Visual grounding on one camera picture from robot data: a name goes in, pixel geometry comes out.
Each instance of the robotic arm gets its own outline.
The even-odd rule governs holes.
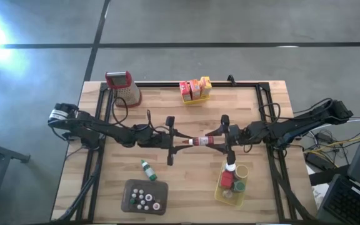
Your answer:
[[[255,121],[244,129],[240,129],[238,125],[229,125],[229,116],[222,115],[220,127],[206,136],[225,135],[224,144],[212,144],[208,147],[227,153],[227,163],[232,164],[235,159],[231,146],[259,144],[263,141],[274,149],[285,149],[295,137],[323,124],[346,123],[351,116],[353,113],[346,109],[342,101],[330,99],[304,114],[288,118],[287,121],[272,123]]]
[[[80,111],[76,105],[65,103],[56,104],[48,119],[48,126],[52,130],[57,128],[69,131],[62,135],[65,139],[73,136],[79,137],[81,143],[89,149],[99,148],[103,135],[112,137],[117,143],[126,148],[134,147],[137,143],[142,148],[168,149],[167,164],[170,166],[173,165],[173,154],[184,148],[192,147],[192,145],[173,146],[175,136],[193,138],[181,134],[177,129],[173,128],[174,116],[166,118],[166,126],[169,127],[168,134],[155,130],[150,122],[149,124],[136,124],[133,127],[120,125],[119,123],[106,123],[91,116],[88,112]]]

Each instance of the gray floor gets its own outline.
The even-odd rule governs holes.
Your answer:
[[[92,43],[103,0],[0,1],[6,44]],[[102,43],[360,41],[360,0],[113,0]],[[31,154],[12,161],[0,224],[49,220],[66,143],[46,125],[55,103],[76,104],[91,49],[0,50],[0,145]],[[129,70],[138,81],[210,76],[287,82],[295,110],[331,97],[360,116],[360,47],[99,49],[92,81]],[[329,127],[345,139],[360,122]],[[311,140],[304,140],[306,146]],[[356,147],[349,148],[348,158]],[[344,159],[336,159],[338,165]]]

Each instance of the orange juice carton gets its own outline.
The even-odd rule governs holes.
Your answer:
[[[192,100],[197,100],[201,97],[201,89],[199,88],[199,82],[197,79],[190,80],[191,87],[191,98]]]

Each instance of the wooden table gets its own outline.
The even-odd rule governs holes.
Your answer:
[[[269,81],[269,83],[273,102],[281,105],[281,115],[292,117],[293,110],[286,83],[284,81]],[[79,103],[80,110],[94,115],[99,87],[100,82],[84,83]],[[178,87],[142,87],[141,91],[142,103],[138,107],[129,109],[125,125],[145,123],[147,109],[151,111],[154,126],[163,126],[167,116],[175,116],[174,127],[190,136],[203,136],[218,128],[222,114],[229,115],[231,124],[238,124],[240,128],[252,121],[261,120],[256,91],[250,87],[215,87],[208,102],[190,106],[182,103]],[[102,114],[105,111],[106,101],[105,99]],[[115,108],[115,112],[117,115],[124,115],[123,109]],[[175,139],[175,145],[180,144],[181,141],[182,139]],[[79,142],[71,144],[68,154],[80,145]],[[234,147],[233,150],[236,152],[237,162],[246,163],[249,168],[244,205],[241,209],[214,199],[219,170],[226,159],[226,156],[220,152],[207,147],[192,147],[178,152],[174,156],[174,165],[167,166],[167,150],[141,149],[137,146],[129,149],[115,143],[109,137],[105,147],[94,222],[277,222],[278,215],[265,145],[254,146],[248,154],[243,152],[242,147]],[[316,205],[302,151],[298,147],[290,147],[287,151],[286,163],[292,191],[302,205],[315,215]],[[79,151],[65,162],[52,214],[53,219],[62,215],[78,195],[86,155],[86,150]],[[160,181],[169,185],[167,209],[163,216],[121,211],[126,180],[146,179],[141,169],[142,159],[154,168]],[[84,217],[88,212],[87,201]],[[289,215],[284,193],[282,193],[282,202],[286,215]]]

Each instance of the plastic container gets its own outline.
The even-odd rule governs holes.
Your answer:
[[[217,179],[217,184],[216,184],[216,190],[215,190],[214,197],[218,201],[221,201],[223,203],[227,203],[227,204],[230,204],[232,206],[236,206],[236,207],[240,208],[241,206],[243,206],[243,203],[244,203],[245,191],[243,191],[243,192],[233,192],[231,197],[224,197],[223,196],[223,192],[225,190],[228,190],[228,189],[222,188],[220,186],[220,180],[222,179],[222,171],[224,170],[224,165],[226,165],[226,160],[223,161],[222,167],[220,169],[219,179]],[[236,162],[236,166],[240,166],[240,165],[243,165],[243,167],[242,167],[243,169],[244,169],[244,166],[246,168],[246,165],[243,164],[242,162]],[[245,187],[247,186],[247,179],[248,179],[248,175],[245,178],[240,179],[240,181],[245,184]]]
[[[202,96],[197,100],[185,101],[184,99],[182,99],[182,101],[184,104],[196,104],[206,102],[207,100],[209,100],[209,98],[210,96]]]

